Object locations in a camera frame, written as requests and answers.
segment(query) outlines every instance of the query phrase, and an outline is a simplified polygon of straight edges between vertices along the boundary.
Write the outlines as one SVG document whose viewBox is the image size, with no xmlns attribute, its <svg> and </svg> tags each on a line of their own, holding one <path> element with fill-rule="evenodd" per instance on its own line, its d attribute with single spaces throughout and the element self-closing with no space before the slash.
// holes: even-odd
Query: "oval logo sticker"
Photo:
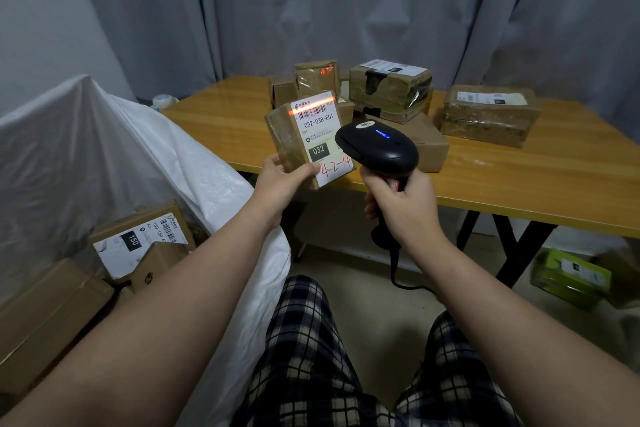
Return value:
<svg viewBox="0 0 640 427">
<path fill-rule="evenodd" d="M 362 122 L 356 125 L 356 128 L 367 128 L 371 125 L 375 124 L 373 120 L 367 120 L 366 122 Z"/>
</svg>

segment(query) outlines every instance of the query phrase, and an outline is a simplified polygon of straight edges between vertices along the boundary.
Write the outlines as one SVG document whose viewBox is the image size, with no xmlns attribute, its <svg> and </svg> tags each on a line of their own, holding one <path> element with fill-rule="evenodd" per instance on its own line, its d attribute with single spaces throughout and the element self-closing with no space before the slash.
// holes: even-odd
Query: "person's left arm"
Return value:
<svg viewBox="0 0 640 427">
<path fill-rule="evenodd" d="M 264 163 L 253 196 L 183 261 L 92 330 L 0 425 L 171 426 L 209 363 L 267 235 L 300 184 Z"/>
</svg>

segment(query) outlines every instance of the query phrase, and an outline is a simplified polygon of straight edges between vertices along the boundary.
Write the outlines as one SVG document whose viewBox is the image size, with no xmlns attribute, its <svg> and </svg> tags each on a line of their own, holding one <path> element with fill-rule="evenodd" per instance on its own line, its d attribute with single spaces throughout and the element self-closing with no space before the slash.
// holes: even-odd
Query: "black square with number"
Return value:
<svg viewBox="0 0 640 427">
<path fill-rule="evenodd" d="M 317 146 L 309 149 L 309 157 L 311 158 L 311 162 L 316 162 L 316 160 L 320 160 L 328 155 L 329 146 L 326 144 L 326 142 L 318 144 Z"/>
<path fill-rule="evenodd" d="M 120 238 L 122 238 L 122 241 L 124 241 L 124 245 L 127 246 L 130 252 L 133 252 L 136 248 L 140 248 L 142 246 L 140 240 L 138 240 L 138 237 L 136 237 L 136 234 L 133 232 L 133 230 L 127 233 L 123 233 L 122 235 L 120 235 Z"/>
</svg>

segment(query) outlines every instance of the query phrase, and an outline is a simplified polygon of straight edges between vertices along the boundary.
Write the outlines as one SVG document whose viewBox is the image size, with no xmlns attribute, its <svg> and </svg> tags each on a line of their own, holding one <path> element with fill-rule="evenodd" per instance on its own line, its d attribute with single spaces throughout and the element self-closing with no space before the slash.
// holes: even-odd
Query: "person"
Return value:
<svg viewBox="0 0 640 427">
<path fill-rule="evenodd" d="M 306 164 L 287 174 L 269 157 L 253 196 L 224 227 L 94 328 L 0 425 L 173 425 L 262 243 L 316 172 Z M 638 425 L 638 377 L 458 251 L 440 229 L 427 175 L 415 171 L 393 192 L 360 172 L 365 213 L 374 218 L 380 207 L 447 309 L 420 371 L 394 411 L 365 394 L 322 289 L 290 277 L 233 425 Z"/>
</svg>

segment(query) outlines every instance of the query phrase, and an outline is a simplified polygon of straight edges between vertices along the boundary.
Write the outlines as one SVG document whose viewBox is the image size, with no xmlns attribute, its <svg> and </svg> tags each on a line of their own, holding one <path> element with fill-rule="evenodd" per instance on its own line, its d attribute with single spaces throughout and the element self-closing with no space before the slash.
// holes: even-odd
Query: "roll of tape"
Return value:
<svg viewBox="0 0 640 427">
<path fill-rule="evenodd" d="M 173 105 L 176 101 L 178 101 L 178 99 L 174 96 L 167 94 L 158 95 L 154 97 L 154 107 L 158 110 L 163 110 Z"/>
</svg>

